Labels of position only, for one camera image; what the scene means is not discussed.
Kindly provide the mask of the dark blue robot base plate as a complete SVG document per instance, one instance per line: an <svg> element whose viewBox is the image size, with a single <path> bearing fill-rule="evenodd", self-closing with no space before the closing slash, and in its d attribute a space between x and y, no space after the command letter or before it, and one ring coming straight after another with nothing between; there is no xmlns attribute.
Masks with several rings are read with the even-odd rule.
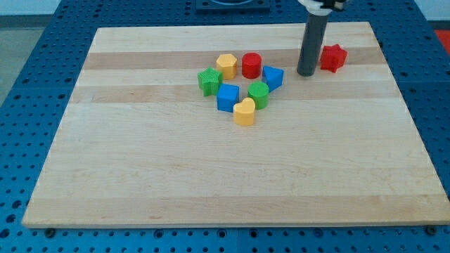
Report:
<svg viewBox="0 0 450 253"><path fill-rule="evenodd" d="M270 0L194 0L195 10L210 11L269 11Z"/></svg>

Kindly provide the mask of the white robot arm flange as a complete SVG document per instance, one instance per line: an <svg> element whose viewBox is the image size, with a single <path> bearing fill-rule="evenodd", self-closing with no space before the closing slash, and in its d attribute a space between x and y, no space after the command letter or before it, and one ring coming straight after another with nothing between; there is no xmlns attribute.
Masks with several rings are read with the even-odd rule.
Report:
<svg viewBox="0 0 450 253"><path fill-rule="evenodd" d="M332 11L343 11L348 0L297 0L306 10L317 16L329 15Z"/></svg>

